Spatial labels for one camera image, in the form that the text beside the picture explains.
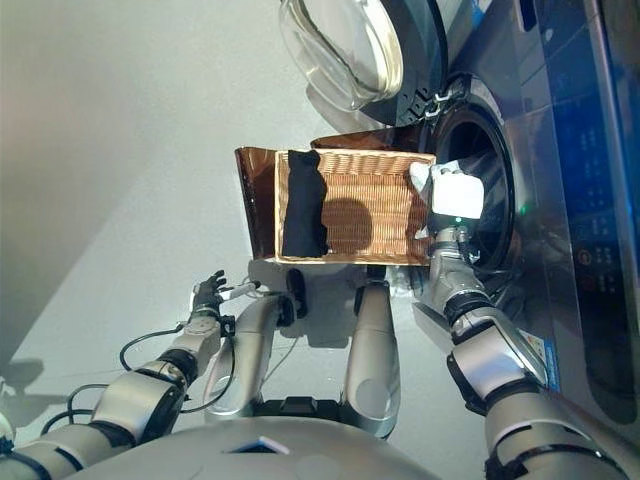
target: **gray floor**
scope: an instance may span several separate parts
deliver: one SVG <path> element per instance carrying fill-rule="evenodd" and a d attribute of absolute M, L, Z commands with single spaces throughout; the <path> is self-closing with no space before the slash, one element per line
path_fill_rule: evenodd
<path fill-rule="evenodd" d="M 115 378 L 122 344 L 184 319 L 192 284 L 218 268 L 246 276 L 234 148 L 304 147 L 332 129 L 305 97 L 275 1 L 0 8 L 0 408 L 20 443 L 70 390 Z M 351 285 L 335 274 L 312 276 L 326 297 L 277 336 L 272 365 L 299 339 L 266 397 L 338 397 L 353 317 Z M 402 409 L 391 442 L 443 478 L 481 478 L 481 419 L 464 410 L 412 303 L 393 305 Z M 134 349 L 131 362 L 168 341 Z"/>

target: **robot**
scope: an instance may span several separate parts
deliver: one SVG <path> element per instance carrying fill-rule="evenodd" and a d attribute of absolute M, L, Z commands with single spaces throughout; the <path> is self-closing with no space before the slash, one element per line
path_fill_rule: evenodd
<path fill-rule="evenodd" d="M 432 201 L 428 228 L 418 233 L 435 238 L 431 302 L 450 327 L 447 368 L 467 408 L 486 419 L 486 477 L 629 478 L 613 452 L 548 392 L 544 364 L 478 280 L 470 232 L 480 212 L 469 202 L 482 205 L 482 193 L 452 200 L 459 186 L 478 193 L 477 179 L 456 165 L 426 173 L 428 182 L 414 184 Z M 370 275 L 359 293 L 340 402 L 264 402 L 273 334 L 295 318 L 294 302 L 291 295 L 266 295 L 236 321 L 221 314 L 221 305 L 258 285 L 225 287 L 223 274 L 194 288 L 189 320 L 176 329 L 181 335 L 157 359 L 108 385 L 89 423 L 65 425 L 17 448 L 3 442 L 0 478 L 436 478 L 384 441 L 398 415 L 400 374 L 383 276 Z M 216 353 L 211 400 L 186 410 L 206 409 L 214 424 L 171 433 L 189 386 Z"/>

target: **washing machine door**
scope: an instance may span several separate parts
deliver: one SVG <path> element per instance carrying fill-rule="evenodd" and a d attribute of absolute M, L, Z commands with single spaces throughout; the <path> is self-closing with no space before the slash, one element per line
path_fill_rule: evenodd
<path fill-rule="evenodd" d="M 283 0 L 280 28 L 318 94 L 387 125 L 417 120 L 447 77 L 435 0 Z"/>

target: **black cable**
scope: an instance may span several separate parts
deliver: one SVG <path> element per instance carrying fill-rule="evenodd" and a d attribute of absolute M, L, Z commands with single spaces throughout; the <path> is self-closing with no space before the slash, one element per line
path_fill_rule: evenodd
<path fill-rule="evenodd" d="M 88 383 L 86 385 L 82 385 L 81 387 L 76 388 L 71 394 L 67 397 L 67 412 L 73 412 L 73 399 L 80 392 L 84 390 L 89 390 L 92 388 L 107 388 L 109 384 L 107 383 Z M 74 423 L 73 421 L 73 413 L 69 413 L 69 423 Z"/>
<path fill-rule="evenodd" d="M 53 426 L 53 424 L 59 420 L 62 420 L 63 418 L 66 418 L 70 415 L 91 415 L 91 414 L 93 414 L 93 410 L 89 410 L 87 408 L 77 408 L 75 410 L 70 410 L 70 411 L 66 410 L 64 412 L 60 412 L 59 414 L 51 417 L 47 421 L 47 423 L 44 424 L 44 427 L 42 427 L 42 431 L 40 432 L 40 436 L 46 435 L 47 433 L 49 433 L 49 429 Z"/>
<path fill-rule="evenodd" d="M 185 410 L 180 410 L 180 413 L 195 413 L 195 412 L 200 412 L 206 408 L 209 408 L 211 405 L 213 405 L 218 400 L 220 400 L 224 396 L 224 394 L 227 393 L 227 390 L 229 390 L 229 387 L 231 386 L 231 382 L 233 380 L 233 375 L 236 371 L 236 350 L 235 350 L 235 347 L 233 346 L 233 340 L 231 337 L 227 337 L 226 341 L 229 342 L 229 348 L 231 348 L 231 373 L 229 374 L 229 380 L 227 381 L 227 384 L 222 389 L 222 392 L 220 392 L 220 394 L 217 395 L 214 399 L 209 400 L 207 403 L 202 404 L 196 408 L 188 408 Z"/>
<path fill-rule="evenodd" d="M 131 347 L 133 347 L 136 343 L 140 343 L 143 340 L 147 340 L 147 339 L 153 338 L 153 337 L 160 337 L 162 335 L 170 335 L 172 333 L 178 333 L 183 328 L 184 328 L 184 325 L 183 324 L 179 324 L 176 328 L 174 328 L 172 330 L 161 330 L 159 332 L 147 333 L 146 335 L 142 335 L 142 336 L 140 336 L 138 338 L 134 338 L 129 343 L 127 343 L 124 347 L 122 347 L 122 350 L 120 350 L 120 363 L 122 364 L 122 367 L 126 371 L 131 371 L 131 367 L 129 366 L 129 364 L 125 360 L 124 355 L 125 355 L 125 353 L 127 353 L 127 350 L 129 350 Z"/>
<path fill-rule="evenodd" d="M 460 253 L 462 254 L 462 259 L 464 260 L 464 262 L 469 265 L 474 272 L 480 274 L 480 275 L 486 275 L 486 276 L 490 276 L 490 275 L 512 275 L 513 271 L 512 270 L 490 270 L 490 269 L 485 269 L 482 267 L 478 267 L 477 265 L 475 265 L 472 261 L 471 261 L 471 254 L 469 253 L 469 244 L 467 242 L 461 242 L 460 240 L 457 241 L 458 243 L 458 249 L 460 250 Z"/>

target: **black joint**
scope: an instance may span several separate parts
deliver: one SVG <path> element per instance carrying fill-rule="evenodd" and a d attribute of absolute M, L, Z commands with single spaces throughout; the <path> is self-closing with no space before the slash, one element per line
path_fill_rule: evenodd
<path fill-rule="evenodd" d="M 82 464 L 80 463 L 80 461 L 74 457 L 71 453 L 67 452 L 66 450 L 60 448 L 60 447 L 56 447 L 56 449 L 54 450 L 54 452 L 56 452 L 58 455 L 60 455 L 61 457 L 64 457 L 64 459 L 69 462 L 73 468 L 76 469 L 76 472 L 79 472 L 80 470 L 82 470 Z"/>
<path fill-rule="evenodd" d="M 466 342 L 471 337 L 475 337 L 480 332 L 484 332 L 493 326 L 493 322 L 484 322 L 480 325 L 475 325 L 468 330 L 465 330 L 462 335 L 457 335 L 455 332 L 451 334 L 451 341 L 454 345 L 460 345 Z"/>
<path fill-rule="evenodd" d="M 340 405 L 335 400 L 316 400 L 312 397 L 287 397 L 267 400 L 254 406 L 256 417 L 321 418 L 343 423 Z"/>
<path fill-rule="evenodd" d="M 516 477 L 509 477 L 504 466 L 494 450 L 491 456 L 484 462 L 484 473 L 487 480 L 512 480 Z"/>
<path fill-rule="evenodd" d="M 447 317 L 451 327 L 465 313 L 482 307 L 493 307 L 493 303 L 480 292 L 461 293 L 447 302 L 444 307 L 444 316 Z"/>
<path fill-rule="evenodd" d="M 221 303 L 223 303 L 222 297 L 217 295 L 214 303 L 203 303 L 194 307 L 190 319 L 196 317 L 214 317 L 217 319 L 220 316 L 219 308 Z"/>
<path fill-rule="evenodd" d="M 460 370 L 458 362 L 456 362 L 453 354 L 449 354 L 447 357 L 447 368 L 449 369 L 451 377 L 456 382 L 458 390 L 460 390 L 460 395 L 462 395 L 462 398 L 465 401 L 465 407 L 467 410 L 477 413 L 478 415 L 482 415 L 483 417 L 486 416 L 486 403 L 478 396 L 475 390 L 473 390 L 473 387 L 467 381 L 462 370 Z"/>
<path fill-rule="evenodd" d="M 455 250 L 458 251 L 458 242 L 436 242 L 433 245 L 434 250 Z"/>
<path fill-rule="evenodd" d="M 52 478 L 49 474 L 49 470 L 47 470 L 44 465 L 42 465 L 37 460 L 29 457 L 28 455 L 23 455 L 20 452 L 12 450 L 11 452 L 7 453 L 7 457 L 30 468 L 40 480 L 51 480 Z"/>
<path fill-rule="evenodd" d="M 140 443 L 155 440 L 171 432 L 180 415 L 182 402 L 183 395 L 175 385 L 165 391 L 142 432 Z"/>
<path fill-rule="evenodd" d="M 109 445 L 111 445 L 111 448 L 133 448 L 136 446 L 136 439 L 133 434 L 120 425 L 104 421 L 94 421 L 88 423 L 87 426 L 94 428 L 102 433 L 106 437 L 106 439 L 109 440 Z"/>
<path fill-rule="evenodd" d="M 364 296 L 364 287 L 356 290 L 356 298 L 353 302 L 353 314 L 357 317 L 360 315 L 360 307 L 362 306 L 362 297 Z"/>
<path fill-rule="evenodd" d="M 280 306 L 280 315 L 276 325 L 278 327 L 289 327 L 296 321 L 296 312 L 293 306 L 293 300 L 287 295 L 280 295 L 278 299 Z"/>
<path fill-rule="evenodd" d="M 368 265 L 367 266 L 367 280 L 383 282 L 387 275 L 386 265 Z"/>
<path fill-rule="evenodd" d="M 529 379 L 507 383 L 487 395 L 487 410 L 491 410 L 500 400 L 510 397 L 511 395 L 517 395 L 518 393 L 540 393 L 540 389 L 533 380 Z"/>
<path fill-rule="evenodd" d="M 185 350 L 167 350 L 158 357 L 158 360 L 175 365 L 187 379 L 187 386 L 198 378 L 198 360 Z"/>
<path fill-rule="evenodd" d="M 297 268 L 292 268 L 287 272 L 287 291 L 293 295 L 296 302 L 297 317 L 304 318 L 309 312 L 307 306 L 307 287 L 304 281 L 304 275 Z"/>
<path fill-rule="evenodd" d="M 6 437 L 0 437 L 0 455 L 5 455 L 13 450 L 13 442 Z"/>
<path fill-rule="evenodd" d="M 236 334 L 236 317 L 233 315 L 225 315 L 218 320 L 220 324 L 220 336 L 233 337 Z"/>

